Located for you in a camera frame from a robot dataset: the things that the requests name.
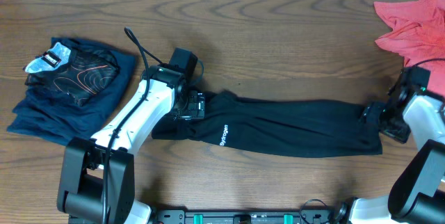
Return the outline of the black t-shirt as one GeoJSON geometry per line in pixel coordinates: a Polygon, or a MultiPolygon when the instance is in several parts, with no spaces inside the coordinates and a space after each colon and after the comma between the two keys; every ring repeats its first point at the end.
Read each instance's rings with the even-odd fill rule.
{"type": "Polygon", "coordinates": [[[189,139],[285,157],[379,155],[382,107],[379,102],[272,102],[229,91],[207,93],[204,118],[175,120],[166,115],[153,128],[152,138],[189,139]]]}

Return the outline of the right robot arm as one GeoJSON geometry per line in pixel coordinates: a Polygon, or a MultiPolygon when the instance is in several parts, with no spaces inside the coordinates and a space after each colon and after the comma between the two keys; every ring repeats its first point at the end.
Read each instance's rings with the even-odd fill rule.
{"type": "Polygon", "coordinates": [[[402,69],[379,118],[380,131],[418,150],[390,193],[345,202],[331,223],[443,223],[444,98],[427,89],[430,71],[402,69]]]}

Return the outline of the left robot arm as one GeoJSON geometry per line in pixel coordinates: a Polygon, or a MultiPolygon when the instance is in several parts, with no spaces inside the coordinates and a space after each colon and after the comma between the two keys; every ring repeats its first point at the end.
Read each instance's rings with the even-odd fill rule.
{"type": "Polygon", "coordinates": [[[204,115],[204,98],[190,90],[194,67],[146,69],[135,95],[107,126],[65,148],[57,208],[69,223],[147,224],[152,208],[135,199],[134,160],[158,121],[171,113],[204,115]]]}

